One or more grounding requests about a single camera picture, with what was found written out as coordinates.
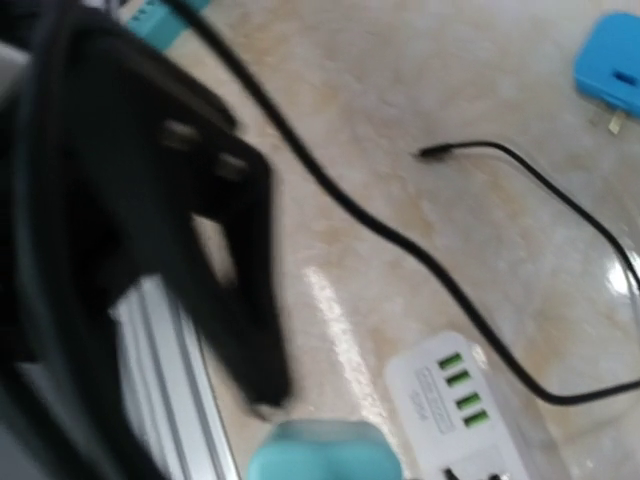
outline green usb port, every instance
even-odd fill
[[[450,387],[455,387],[470,379],[471,379],[471,375],[469,374],[469,372],[467,372],[466,370],[463,370],[460,373],[456,373],[455,375],[452,375],[449,378],[447,378],[447,385],[449,385]]]
[[[449,370],[450,368],[457,367],[462,363],[462,355],[459,353],[455,353],[453,355],[448,356],[447,358],[443,358],[438,362],[440,365],[440,370]]]
[[[477,393],[472,393],[471,395],[467,395],[464,398],[461,398],[456,402],[458,406],[458,410],[467,410],[471,407],[475,407],[480,403],[480,395]]]
[[[477,427],[489,421],[489,414],[486,410],[480,410],[478,413],[466,417],[463,421],[467,428]]]

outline white power strip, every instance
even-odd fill
[[[477,355],[447,331],[387,365],[387,385],[425,480],[538,480]]]

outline cable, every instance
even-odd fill
[[[522,155],[513,150],[512,148],[503,145],[498,142],[492,142],[489,140],[474,140],[469,142],[459,143],[441,143],[430,147],[425,147],[418,152],[415,156],[420,159],[440,159],[443,156],[453,153],[455,150],[463,150],[470,148],[491,148],[504,153],[511,159],[513,159],[520,167],[522,167],[529,175],[531,175],[538,183],[540,183],[546,190],[551,192],[558,200],[573,210],[580,218],[587,222],[593,229],[598,232],[606,242],[613,248],[616,255],[627,269],[631,277],[633,278],[638,291],[640,291],[640,276],[633,264],[633,260],[627,253],[627,250],[622,246],[616,236],[609,230],[604,224],[595,218],[591,213],[584,209],[580,204],[567,195],[560,187],[554,184],[551,180],[545,177],[538,169],[536,169],[530,162],[528,162]]]
[[[102,480],[14,366],[0,364],[0,418],[13,437],[59,480]]]
[[[254,78],[238,55],[226,44],[218,33],[208,25],[200,15],[184,0],[163,0],[178,16],[189,24],[200,38],[218,55],[227,68],[236,76],[245,90],[256,101],[267,118],[276,127],[284,141],[297,156],[318,185],[356,222],[400,248],[427,268],[449,292],[471,323],[493,348],[507,368],[537,398],[557,406],[575,406],[596,400],[613,397],[640,388],[640,380],[622,383],[609,388],[594,390],[575,395],[558,395],[545,389],[520,364],[500,337],[493,331],[485,317],[480,313],[471,298],[451,276],[446,268],[433,255],[420,247],[413,240],[394,228],[381,222],[358,205],[338,184],[324,171],[303,141],[289,125],[275,103],[267,95],[262,86]]]
[[[76,298],[65,238],[59,111],[75,0],[47,3],[20,97],[14,159],[14,232],[18,291],[32,311],[25,330],[47,363],[79,423],[96,442],[97,461],[110,479],[162,479],[122,411],[105,388],[107,356],[87,330]]]

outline marble tabletop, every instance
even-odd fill
[[[614,137],[606,120],[594,125],[596,107],[572,83],[580,45],[610,10],[640,13],[640,4],[215,0],[205,14],[333,177],[436,255],[540,382],[574,393],[640,377],[634,290],[610,247],[498,154],[424,165],[410,153],[441,141],[505,141],[634,251],[640,127],[628,122]],[[277,172],[277,281],[297,385],[288,416],[370,420],[406,475],[421,478],[383,370],[394,355],[453,329],[485,349],[542,478],[640,478],[638,395],[571,409],[535,401],[431,274],[311,181],[191,32],[169,55],[223,96]],[[216,232],[203,225],[202,234],[215,256]],[[244,473],[270,425],[250,416],[210,366]]]

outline teal object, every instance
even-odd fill
[[[297,420],[275,427],[248,480],[402,480],[402,466],[369,423]]]
[[[209,4],[209,0],[186,0],[198,11]],[[129,29],[160,51],[171,46],[187,28],[171,9],[161,0],[146,0],[127,22]]]
[[[640,117],[640,17],[602,17],[576,59],[574,77],[583,94]]]

